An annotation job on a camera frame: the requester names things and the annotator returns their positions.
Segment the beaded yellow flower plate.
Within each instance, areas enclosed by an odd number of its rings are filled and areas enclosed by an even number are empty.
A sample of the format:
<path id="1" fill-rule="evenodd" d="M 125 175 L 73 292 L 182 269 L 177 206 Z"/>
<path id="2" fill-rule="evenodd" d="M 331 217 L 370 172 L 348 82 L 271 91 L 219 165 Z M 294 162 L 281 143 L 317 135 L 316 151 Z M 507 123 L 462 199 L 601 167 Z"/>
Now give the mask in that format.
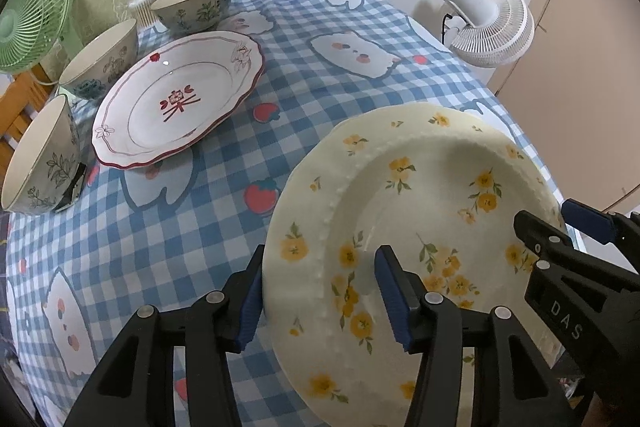
<path id="1" fill-rule="evenodd" d="M 428 103 L 338 124 L 294 168 L 262 260 L 269 334 L 288 381 L 331 426 L 400 426 L 420 360 L 395 340 L 374 276 L 378 247 L 456 306 L 510 308 L 546 360 L 561 346 L 524 295 L 536 255 L 526 210 L 560 225 L 537 166 L 503 132 Z"/>

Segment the ceramic bowl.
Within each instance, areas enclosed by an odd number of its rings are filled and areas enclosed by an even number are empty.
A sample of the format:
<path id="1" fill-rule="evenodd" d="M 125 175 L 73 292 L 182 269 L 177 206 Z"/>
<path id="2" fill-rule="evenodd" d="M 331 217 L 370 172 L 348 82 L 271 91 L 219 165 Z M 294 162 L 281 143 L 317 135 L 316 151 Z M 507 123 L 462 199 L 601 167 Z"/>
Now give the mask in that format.
<path id="1" fill-rule="evenodd" d="M 77 98 L 101 100 L 137 60 L 137 21 L 124 20 L 90 41 L 63 70 L 58 85 Z"/>
<path id="2" fill-rule="evenodd" d="M 2 184 L 2 208 L 29 216 L 55 210 L 79 164 L 76 124 L 67 96 L 60 94 L 40 110 L 18 142 Z"/>
<path id="3" fill-rule="evenodd" d="M 231 0 L 155 0 L 152 13 L 174 35 L 215 28 L 228 14 Z"/>

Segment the white plate red pattern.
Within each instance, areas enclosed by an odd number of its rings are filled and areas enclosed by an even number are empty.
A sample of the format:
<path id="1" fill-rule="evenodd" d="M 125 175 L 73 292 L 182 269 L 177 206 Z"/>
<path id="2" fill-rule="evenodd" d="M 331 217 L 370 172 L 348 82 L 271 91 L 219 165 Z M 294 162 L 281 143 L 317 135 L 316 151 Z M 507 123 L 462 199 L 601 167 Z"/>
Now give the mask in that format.
<path id="1" fill-rule="evenodd" d="M 103 165 L 149 166 L 200 141 L 250 95 L 259 43 L 234 31 L 187 36 L 146 54 L 104 96 L 92 126 Z"/>

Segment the blue checkered tablecloth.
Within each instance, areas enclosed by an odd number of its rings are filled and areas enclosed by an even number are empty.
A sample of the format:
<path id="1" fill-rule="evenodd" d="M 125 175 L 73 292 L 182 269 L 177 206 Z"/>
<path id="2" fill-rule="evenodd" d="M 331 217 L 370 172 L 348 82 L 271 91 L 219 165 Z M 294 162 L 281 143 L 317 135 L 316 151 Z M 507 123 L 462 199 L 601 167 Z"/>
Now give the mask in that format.
<path id="1" fill-rule="evenodd" d="M 262 46 L 265 72 L 233 115 L 153 167 L 99 164 L 96 106 L 75 102 L 87 182 L 72 207 L 1 225 L 1 353 L 36 414 L 61 425 L 85 384 L 66 367 L 43 305 L 70 298 L 96 362 L 137 307 L 175 309 L 221 286 L 266 236 L 296 164 L 340 121 L 386 105 L 460 108 L 536 148 L 469 69 L 383 0 L 232 0 L 229 26 Z"/>

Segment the white floor fan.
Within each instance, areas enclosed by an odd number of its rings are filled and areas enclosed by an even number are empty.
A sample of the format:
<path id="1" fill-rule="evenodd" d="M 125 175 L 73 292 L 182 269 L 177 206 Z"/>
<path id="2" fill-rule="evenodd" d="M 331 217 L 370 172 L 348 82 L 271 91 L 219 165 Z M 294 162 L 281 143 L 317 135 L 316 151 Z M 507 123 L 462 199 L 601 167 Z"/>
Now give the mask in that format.
<path id="1" fill-rule="evenodd" d="M 450 42 L 462 61 L 495 69 L 519 60 L 535 37 L 535 21 L 525 0 L 442 0 L 462 18 Z"/>

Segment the wooden bed headboard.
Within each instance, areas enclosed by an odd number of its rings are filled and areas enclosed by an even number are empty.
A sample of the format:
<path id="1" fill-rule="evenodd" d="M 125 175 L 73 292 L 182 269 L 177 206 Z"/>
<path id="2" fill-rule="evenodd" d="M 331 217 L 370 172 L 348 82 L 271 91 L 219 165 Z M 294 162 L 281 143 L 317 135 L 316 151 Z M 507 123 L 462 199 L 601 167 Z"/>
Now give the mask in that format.
<path id="1" fill-rule="evenodd" d="M 1 176 L 6 174 L 15 147 L 32 123 L 29 109 L 36 114 L 46 105 L 53 83 L 40 64 L 13 77 L 1 95 Z"/>

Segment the toothpick container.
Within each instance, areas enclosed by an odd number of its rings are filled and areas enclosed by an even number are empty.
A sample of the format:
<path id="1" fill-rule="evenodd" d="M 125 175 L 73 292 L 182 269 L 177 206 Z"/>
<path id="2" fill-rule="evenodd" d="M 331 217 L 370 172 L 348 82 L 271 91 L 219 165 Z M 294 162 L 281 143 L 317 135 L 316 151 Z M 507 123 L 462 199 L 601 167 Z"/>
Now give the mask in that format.
<path id="1" fill-rule="evenodd" d="M 128 3 L 128 9 L 134 19 L 137 21 L 138 31 L 142 31 L 153 27 L 156 17 L 151 10 L 151 4 L 154 0 L 131 0 Z"/>

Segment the green desk fan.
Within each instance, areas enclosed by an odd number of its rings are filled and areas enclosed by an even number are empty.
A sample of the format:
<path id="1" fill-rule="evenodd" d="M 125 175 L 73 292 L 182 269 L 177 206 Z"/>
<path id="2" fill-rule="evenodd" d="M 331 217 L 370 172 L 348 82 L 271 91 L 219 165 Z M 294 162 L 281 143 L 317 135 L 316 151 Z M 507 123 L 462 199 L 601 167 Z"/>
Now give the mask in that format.
<path id="1" fill-rule="evenodd" d="M 1 72 L 33 68 L 57 42 L 68 57 L 75 57 L 84 45 L 73 6 L 74 0 L 9 0 L 1 12 Z"/>

